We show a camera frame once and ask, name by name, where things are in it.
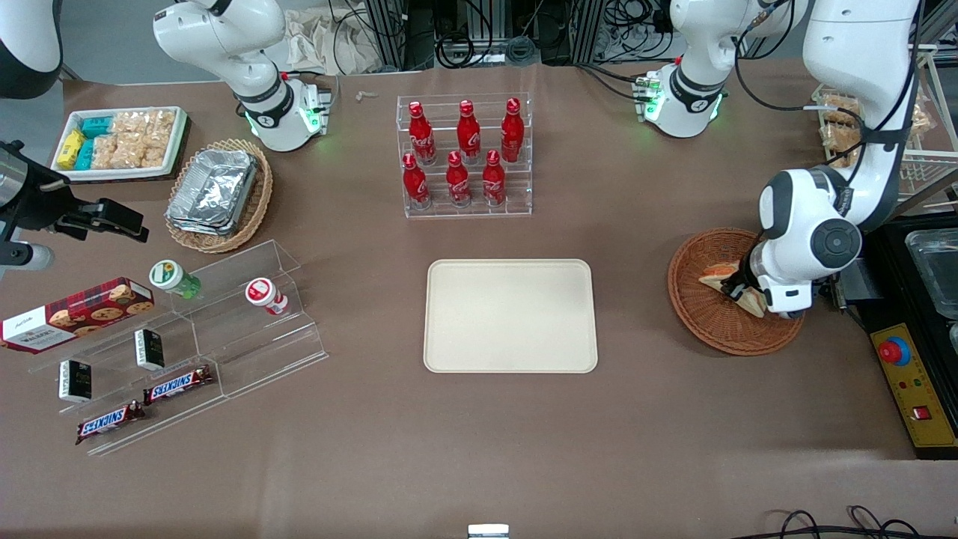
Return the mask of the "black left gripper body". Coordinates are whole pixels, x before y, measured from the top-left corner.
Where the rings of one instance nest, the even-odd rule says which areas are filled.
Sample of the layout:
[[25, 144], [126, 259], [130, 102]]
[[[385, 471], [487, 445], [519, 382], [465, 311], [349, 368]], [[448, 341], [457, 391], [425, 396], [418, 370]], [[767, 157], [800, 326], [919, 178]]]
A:
[[769, 301], [769, 273], [763, 262], [764, 248], [752, 248], [747, 252], [740, 264], [740, 269], [745, 273], [745, 282], [747, 287], [756, 290], [762, 294], [764, 300]]

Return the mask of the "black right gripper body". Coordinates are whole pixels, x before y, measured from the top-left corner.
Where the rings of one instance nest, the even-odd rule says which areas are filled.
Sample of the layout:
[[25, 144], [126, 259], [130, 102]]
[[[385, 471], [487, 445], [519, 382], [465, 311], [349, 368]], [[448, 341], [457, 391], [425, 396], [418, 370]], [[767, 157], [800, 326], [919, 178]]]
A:
[[13, 176], [13, 227], [41, 230], [79, 212], [85, 202], [76, 198], [70, 180], [62, 174]]

